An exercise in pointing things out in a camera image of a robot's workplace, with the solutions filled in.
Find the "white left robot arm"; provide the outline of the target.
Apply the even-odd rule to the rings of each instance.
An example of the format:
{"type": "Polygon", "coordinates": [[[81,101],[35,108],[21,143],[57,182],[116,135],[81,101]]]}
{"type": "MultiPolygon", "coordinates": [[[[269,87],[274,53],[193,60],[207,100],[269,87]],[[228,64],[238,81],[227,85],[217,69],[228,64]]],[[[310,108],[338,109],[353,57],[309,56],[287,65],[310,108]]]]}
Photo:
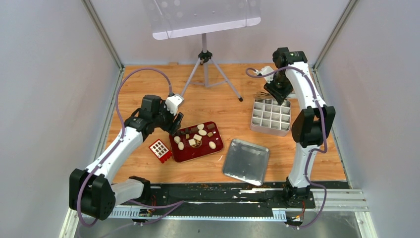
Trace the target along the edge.
{"type": "Polygon", "coordinates": [[[113,179],[132,152],[156,128],[174,135],[181,126],[183,114],[178,108],[184,103],[179,94],[166,100],[145,95],[141,106],[127,118],[115,140],[87,168],[75,169],[69,176],[69,208],[98,220],[105,220],[114,207],[130,200],[148,202],[151,198],[149,180],[131,176],[125,182],[113,179]]]}

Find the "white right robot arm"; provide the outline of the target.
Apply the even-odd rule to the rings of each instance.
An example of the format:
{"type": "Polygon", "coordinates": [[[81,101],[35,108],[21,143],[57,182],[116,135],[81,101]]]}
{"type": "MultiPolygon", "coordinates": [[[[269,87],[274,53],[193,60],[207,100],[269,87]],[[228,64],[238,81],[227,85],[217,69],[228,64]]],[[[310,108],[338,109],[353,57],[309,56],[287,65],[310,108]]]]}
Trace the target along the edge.
{"type": "Polygon", "coordinates": [[[320,146],[326,144],[336,110],[327,105],[317,91],[304,52],[293,52],[282,47],[272,54],[272,60],[277,69],[266,67],[262,70],[266,80],[264,89],[279,104],[294,92],[300,108],[291,126],[296,154],[283,195],[286,202],[296,203],[310,196],[309,180],[313,162],[320,146]]]}

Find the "divided silver tin box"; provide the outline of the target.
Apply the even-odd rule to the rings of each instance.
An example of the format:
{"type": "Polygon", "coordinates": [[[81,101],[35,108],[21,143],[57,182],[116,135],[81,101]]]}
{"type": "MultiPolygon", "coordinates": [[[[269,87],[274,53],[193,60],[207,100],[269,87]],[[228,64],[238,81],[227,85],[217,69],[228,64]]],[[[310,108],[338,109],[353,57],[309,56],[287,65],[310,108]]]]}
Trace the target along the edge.
{"type": "Polygon", "coordinates": [[[255,99],[250,130],[285,137],[291,129],[291,102],[278,104],[275,99],[255,99]]]}

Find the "steel tongs with white hinge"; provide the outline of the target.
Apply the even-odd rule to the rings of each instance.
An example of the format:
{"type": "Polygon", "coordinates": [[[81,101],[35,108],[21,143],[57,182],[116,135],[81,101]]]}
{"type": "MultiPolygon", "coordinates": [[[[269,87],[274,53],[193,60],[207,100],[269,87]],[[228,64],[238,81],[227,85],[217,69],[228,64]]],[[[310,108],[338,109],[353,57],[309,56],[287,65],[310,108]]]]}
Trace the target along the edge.
{"type": "Polygon", "coordinates": [[[254,95],[255,100],[267,100],[267,99],[273,99],[273,96],[270,93],[258,91],[254,95]]]}

